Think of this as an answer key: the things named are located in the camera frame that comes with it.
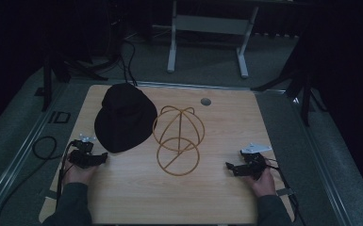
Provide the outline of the gold wire hat stand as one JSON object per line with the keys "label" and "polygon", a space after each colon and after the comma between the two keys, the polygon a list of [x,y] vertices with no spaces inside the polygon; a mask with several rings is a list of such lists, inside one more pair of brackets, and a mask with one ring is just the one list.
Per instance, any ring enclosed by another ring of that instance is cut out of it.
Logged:
{"label": "gold wire hat stand", "polygon": [[153,136],[157,163],[164,172],[186,176],[197,169],[206,128],[193,107],[163,106],[154,121]]}

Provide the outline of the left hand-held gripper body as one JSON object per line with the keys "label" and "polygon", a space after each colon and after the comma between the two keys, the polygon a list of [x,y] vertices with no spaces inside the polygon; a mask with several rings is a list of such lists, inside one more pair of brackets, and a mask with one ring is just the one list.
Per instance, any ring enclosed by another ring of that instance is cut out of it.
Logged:
{"label": "left hand-held gripper body", "polygon": [[68,155],[68,161],[81,169],[99,166],[103,163],[102,155],[93,155],[93,142],[95,137],[80,136],[80,139],[74,139],[70,146],[74,149]]}

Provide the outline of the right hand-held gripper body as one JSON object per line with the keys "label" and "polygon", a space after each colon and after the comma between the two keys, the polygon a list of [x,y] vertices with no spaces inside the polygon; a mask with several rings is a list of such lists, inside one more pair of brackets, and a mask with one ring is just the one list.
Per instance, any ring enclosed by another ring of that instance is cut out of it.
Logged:
{"label": "right hand-held gripper body", "polygon": [[235,176],[251,176],[255,180],[259,179],[264,169],[267,168],[266,160],[262,153],[270,151],[271,149],[271,146],[258,143],[248,144],[239,151],[245,164],[235,166],[233,168],[233,174]]}

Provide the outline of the black tripod stand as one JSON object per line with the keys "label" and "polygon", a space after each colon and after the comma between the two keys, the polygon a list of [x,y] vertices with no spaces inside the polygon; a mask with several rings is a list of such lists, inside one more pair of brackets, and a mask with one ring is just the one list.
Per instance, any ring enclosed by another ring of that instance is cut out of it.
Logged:
{"label": "black tripod stand", "polygon": [[42,112],[48,109],[49,105],[53,100],[52,73],[55,74],[56,79],[59,82],[68,83],[71,79],[68,70],[69,67],[75,68],[81,74],[86,75],[93,80],[107,81],[105,77],[98,75],[93,70],[77,62],[75,59],[72,59],[71,57],[66,56],[60,52],[49,49],[43,61],[42,87],[38,88],[35,93],[36,96],[41,96],[43,98],[43,105],[41,108]]}
{"label": "black tripod stand", "polygon": [[313,98],[318,107],[325,110],[320,102],[314,96],[312,87],[315,75],[319,71],[318,67],[322,65],[321,52],[318,50],[309,50],[304,47],[295,47],[292,50],[286,64],[280,75],[264,85],[252,88],[252,91],[265,91],[275,85],[281,84],[287,80],[290,81],[285,93],[290,99],[296,98],[303,93],[301,103],[300,117],[305,126],[309,125],[308,113],[310,107],[310,98]]}

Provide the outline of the black rectangular floor bracket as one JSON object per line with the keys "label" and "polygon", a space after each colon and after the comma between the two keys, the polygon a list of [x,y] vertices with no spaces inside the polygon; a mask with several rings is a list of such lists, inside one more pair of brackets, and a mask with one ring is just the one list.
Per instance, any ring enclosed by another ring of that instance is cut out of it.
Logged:
{"label": "black rectangular floor bracket", "polygon": [[49,123],[68,123],[71,118],[71,114],[69,112],[62,111],[54,111],[48,122]]}

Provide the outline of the black bucket hat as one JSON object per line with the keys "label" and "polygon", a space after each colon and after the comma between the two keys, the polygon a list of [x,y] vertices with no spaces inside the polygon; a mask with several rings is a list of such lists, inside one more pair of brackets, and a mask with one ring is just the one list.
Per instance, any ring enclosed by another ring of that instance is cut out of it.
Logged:
{"label": "black bucket hat", "polygon": [[153,133],[157,108],[140,90],[128,83],[111,86],[102,101],[94,130],[110,153],[130,150]]}

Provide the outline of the person's right hand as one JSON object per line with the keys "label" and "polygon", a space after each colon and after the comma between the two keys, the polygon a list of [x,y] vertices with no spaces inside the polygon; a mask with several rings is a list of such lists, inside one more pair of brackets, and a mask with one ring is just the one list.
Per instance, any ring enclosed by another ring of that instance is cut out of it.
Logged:
{"label": "person's right hand", "polygon": [[276,194],[274,179],[269,168],[265,168],[256,180],[251,176],[246,176],[243,180],[258,198]]}

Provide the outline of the white metal table frame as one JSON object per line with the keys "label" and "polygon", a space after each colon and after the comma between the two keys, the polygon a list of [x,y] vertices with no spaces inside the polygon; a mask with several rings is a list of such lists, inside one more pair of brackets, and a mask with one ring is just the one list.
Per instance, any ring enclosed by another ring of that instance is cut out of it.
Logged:
{"label": "white metal table frame", "polygon": [[248,20],[192,16],[179,14],[177,12],[177,0],[173,0],[171,45],[168,56],[167,72],[173,73],[175,71],[177,52],[176,32],[193,31],[243,36],[241,46],[236,49],[236,56],[239,64],[240,76],[242,78],[247,78],[249,73],[245,60],[245,51],[255,25],[258,10],[259,7],[253,7]]}

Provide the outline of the person's left hand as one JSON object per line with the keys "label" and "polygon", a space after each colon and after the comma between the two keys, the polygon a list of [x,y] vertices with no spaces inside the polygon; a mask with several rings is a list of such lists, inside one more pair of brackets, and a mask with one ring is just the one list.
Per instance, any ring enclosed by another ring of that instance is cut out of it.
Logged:
{"label": "person's left hand", "polygon": [[78,166],[71,165],[65,170],[63,184],[80,183],[88,185],[96,172],[96,167],[90,167],[87,169],[82,169]]}

